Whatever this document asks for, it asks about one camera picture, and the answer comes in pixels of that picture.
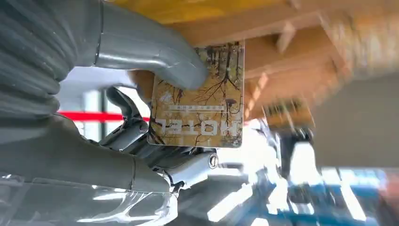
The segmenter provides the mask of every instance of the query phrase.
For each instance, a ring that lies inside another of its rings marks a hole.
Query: wooden beam
[[[295,27],[290,22],[287,22],[283,28],[283,32],[279,35],[279,39],[276,43],[277,49],[281,54],[286,51],[291,40],[294,38],[295,33]]]
[[[170,24],[193,46],[238,41],[280,33],[286,22],[302,29],[320,24],[320,13],[327,10],[367,5],[378,0],[302,0],[300,9],[273,4],[214,19]]]
[[[262,73],[274,74],[291,69],[301,69],[341,59],[335,46],[322,27],[313,27],[296,32],[283,54],[274,44],[272,36],[246,41],[245,79],[256,78]]]
[[[248,81],[248,86],[255,87],[256,80]],[[247,107],[251,97],[244,97],[244,105],[248,109],[246,120],[263,117],[262,105],[269,105],[280,98],[298,97],[308,103],[315,103],[333,92],[340,84],[339,76],[332,62],[314,64],[308,68],[291,69],[271,74],[268,82],[252,108]]]

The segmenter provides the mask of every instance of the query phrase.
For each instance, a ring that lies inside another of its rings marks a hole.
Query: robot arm
[[[82,139],[55,115],[54,94],[75,66],[146,69],[177,87],[198,88],[207,70],[192,47],[101,0],[4,0],[0,12],[0,171],[28,181],[167,191],[140,159]]]

